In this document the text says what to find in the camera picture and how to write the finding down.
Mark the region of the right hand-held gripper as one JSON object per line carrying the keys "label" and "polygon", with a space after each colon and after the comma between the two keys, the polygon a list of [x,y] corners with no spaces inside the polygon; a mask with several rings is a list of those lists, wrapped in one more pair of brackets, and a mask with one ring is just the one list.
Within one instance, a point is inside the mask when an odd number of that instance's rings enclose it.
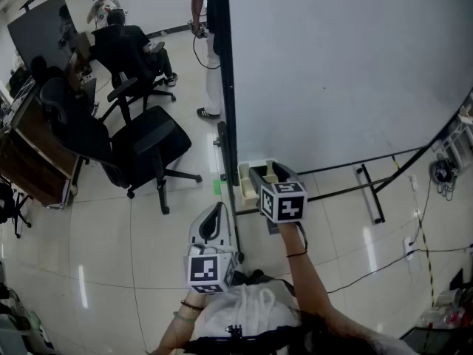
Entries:
{"label": "right hand-held gripper", "polygon": [[278,183],[265,184],[265,167],[249,169],[251,185],[256,193],[256,207],[265,216],[269,234],[278,234],[278,225],[299,223],[304,219],[307,191],[299,176],[284,164],[274,163]]}

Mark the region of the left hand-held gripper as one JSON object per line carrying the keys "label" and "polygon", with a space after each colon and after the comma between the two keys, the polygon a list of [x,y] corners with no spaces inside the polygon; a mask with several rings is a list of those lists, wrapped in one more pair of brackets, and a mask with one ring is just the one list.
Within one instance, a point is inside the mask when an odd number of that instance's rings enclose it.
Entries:
{"label": "left hand-held gripper", "polygon": [[222,293],[231,287],[238,254],[231,242],[230,217],[223,202],[209,206],[192,222],[184,265],[188,287],[199,294]]}

